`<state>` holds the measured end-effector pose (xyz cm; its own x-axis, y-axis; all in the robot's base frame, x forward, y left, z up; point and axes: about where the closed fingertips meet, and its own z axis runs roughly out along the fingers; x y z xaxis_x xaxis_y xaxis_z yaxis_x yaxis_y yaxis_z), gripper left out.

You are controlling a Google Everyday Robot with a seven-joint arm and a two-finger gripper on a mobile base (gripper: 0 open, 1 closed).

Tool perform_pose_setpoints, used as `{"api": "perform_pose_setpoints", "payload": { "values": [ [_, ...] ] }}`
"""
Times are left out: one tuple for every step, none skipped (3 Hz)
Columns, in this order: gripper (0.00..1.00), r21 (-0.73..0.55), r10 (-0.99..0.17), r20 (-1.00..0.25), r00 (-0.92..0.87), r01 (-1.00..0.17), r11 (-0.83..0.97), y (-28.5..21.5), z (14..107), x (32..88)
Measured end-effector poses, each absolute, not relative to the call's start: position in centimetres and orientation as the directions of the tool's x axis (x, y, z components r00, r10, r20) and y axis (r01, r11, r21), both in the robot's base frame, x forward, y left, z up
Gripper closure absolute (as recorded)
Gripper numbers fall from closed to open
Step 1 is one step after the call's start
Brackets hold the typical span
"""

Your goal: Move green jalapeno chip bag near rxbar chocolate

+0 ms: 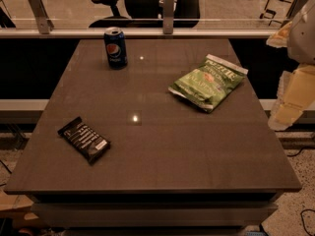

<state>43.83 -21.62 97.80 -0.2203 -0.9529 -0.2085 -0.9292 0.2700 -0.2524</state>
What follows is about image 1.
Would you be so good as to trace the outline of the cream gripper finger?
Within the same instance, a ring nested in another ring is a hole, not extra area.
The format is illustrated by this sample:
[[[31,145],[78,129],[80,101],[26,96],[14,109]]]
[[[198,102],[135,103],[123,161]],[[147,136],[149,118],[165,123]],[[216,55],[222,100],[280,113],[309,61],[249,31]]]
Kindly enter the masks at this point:
[[[315,101],[315,66],[300,64],[293,72],[283,71],[269,127],[284,131]]]
[[[288,39],[290,27],[291,27],[291,22],[288,22],[283,27],[281,27],[276,33],[271,35],[267,39],[266,44],[268,46],[275,47],[275,48],[287,47],[287,39]]]

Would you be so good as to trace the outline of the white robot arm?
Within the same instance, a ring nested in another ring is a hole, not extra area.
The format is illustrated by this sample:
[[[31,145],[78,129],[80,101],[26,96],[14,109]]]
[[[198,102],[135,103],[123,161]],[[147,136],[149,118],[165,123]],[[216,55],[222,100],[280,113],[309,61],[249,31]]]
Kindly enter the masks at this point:
[[[283,71],[268,121],[272,130],[284,131],[315,101],[315,0],[308,0],[267,44],[286,47],[288,57],[298,63],[293,72]]]

